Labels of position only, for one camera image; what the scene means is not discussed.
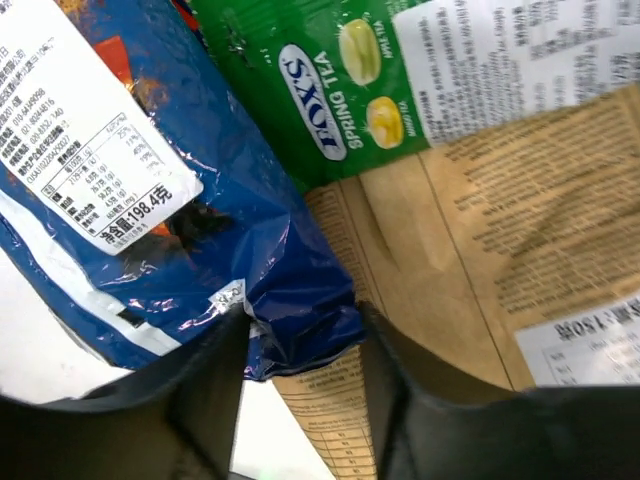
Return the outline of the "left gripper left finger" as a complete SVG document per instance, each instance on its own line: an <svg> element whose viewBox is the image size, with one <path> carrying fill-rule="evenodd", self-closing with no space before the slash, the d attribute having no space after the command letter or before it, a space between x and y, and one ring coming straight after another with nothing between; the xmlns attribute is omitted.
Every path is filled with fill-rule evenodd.
<svg viewBox="0 0 640 480"><path fill-rule="evenodd" d="M4 479L233 479L250 318L202 335L79 399L1 398Z"/></svg>

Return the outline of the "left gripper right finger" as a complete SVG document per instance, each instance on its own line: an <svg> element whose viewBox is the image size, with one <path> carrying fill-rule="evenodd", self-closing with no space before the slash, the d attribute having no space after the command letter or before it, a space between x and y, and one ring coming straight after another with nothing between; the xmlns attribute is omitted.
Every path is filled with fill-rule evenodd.
<svg viewBox="0 0 640 480"><path fill-rule="evenodd" d="M358 305L381 479L636 479L639 390L513 392L461 371Z"/></svg>

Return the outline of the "large blue chip bag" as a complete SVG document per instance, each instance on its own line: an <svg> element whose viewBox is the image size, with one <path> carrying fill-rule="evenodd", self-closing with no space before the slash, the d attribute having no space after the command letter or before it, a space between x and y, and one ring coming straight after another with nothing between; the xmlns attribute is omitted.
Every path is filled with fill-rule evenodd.
<svg viewBox="0 0 640 480"><path fill-rule="evenodd" d="M169 1L2 3L1 246L116 367L234 306L251 380L364 337L350 276Z"/></svg>

